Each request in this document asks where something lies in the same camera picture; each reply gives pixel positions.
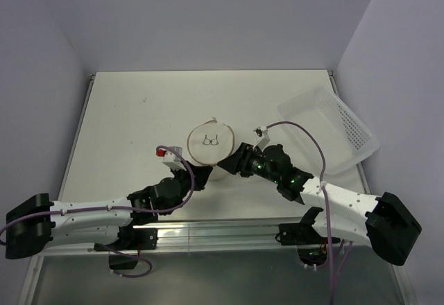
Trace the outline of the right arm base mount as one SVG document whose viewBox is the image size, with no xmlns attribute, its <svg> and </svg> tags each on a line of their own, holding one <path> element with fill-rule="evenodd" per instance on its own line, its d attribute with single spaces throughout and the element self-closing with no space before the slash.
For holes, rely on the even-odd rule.
<svg viewBox="0 0 444 305">
<path fill-rule="evenodd" d="M 306 246 L 297 250 L 298 258 L 303 266 L 317 268 L 327 263 L 327 237 L 320 236 L 311 226 L 302 223 L 282 223 L 278 225 L 275 240 L 281 246 Z"/>
</svg>

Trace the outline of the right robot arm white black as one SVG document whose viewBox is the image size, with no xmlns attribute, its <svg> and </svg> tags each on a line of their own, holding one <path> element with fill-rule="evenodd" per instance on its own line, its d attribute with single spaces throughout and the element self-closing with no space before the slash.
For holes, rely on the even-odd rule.
<svg viewBox="0 0 444 305">
<path fill-rule="evenodd" d="M 308 206 L 299 222 L 279 226 L 277 237 L 282 245 L 347 240 L 371 247 L 381 259 L 402 266 L 422 231 L 396 195 L 357 193 L 322 183 L 318 177 L 293 166 L 280 144 L 260 150 L 242 143 L 217 165 L 233 175 L 256 175 L 268 180 L 283 198 Z"/>
</svg>

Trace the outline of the round mesh laundry bag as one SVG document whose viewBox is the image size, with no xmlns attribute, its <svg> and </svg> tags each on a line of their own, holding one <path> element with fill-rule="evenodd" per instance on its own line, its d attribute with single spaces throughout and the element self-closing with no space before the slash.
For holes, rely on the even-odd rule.
<svg viewBox="0 0 444 305">
<path fill-rule="evenodd" d="M 217 164 L 234 152 L 233 129 L 215 117 L 195 127 L 187 137 L 187 151 L 198 166 L 211 166 L 209 181 L 218 181 L 228 172 Z"/>
</svg>

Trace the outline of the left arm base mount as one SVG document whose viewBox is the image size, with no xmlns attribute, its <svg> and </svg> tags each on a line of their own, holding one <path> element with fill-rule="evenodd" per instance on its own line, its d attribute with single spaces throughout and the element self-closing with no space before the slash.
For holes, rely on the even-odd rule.
<svg viewBox="0 0 444 305">
<path fill-rule="evenodd" d="M 157 229 L 133 229 L 132 227 L 119 229 L 117 240 L 111 244 L 94 244 L 95 252 L 109 252 L 108 266 L 111 273 L 125 278 L 144 277 L 151 273 L 153 264 L 142 257 L 143 250 L 154 250 L 157 245 Z M 145 272 L 129 274 L 138 263 L 147 265 Z"/>
</svg>

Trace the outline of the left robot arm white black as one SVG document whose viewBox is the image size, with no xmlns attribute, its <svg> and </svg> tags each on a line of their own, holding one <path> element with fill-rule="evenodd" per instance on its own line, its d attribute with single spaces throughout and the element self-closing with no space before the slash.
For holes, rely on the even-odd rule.
<svg viewBox="0 0 444 305">
<path fill-rule="evenodd" d="M 47 193 L 27 199 L 6 214 L 1 230 L 7 259 L 23 259 L 55 246 L 94 243 L 116 250 L 136 241 L 134 228 L 172 214 L 194 191 L 202 191 L 211 166 L 175 168 L 172 177 L 122 198 L 102 202 L 52 201 Z"/>
</svg>

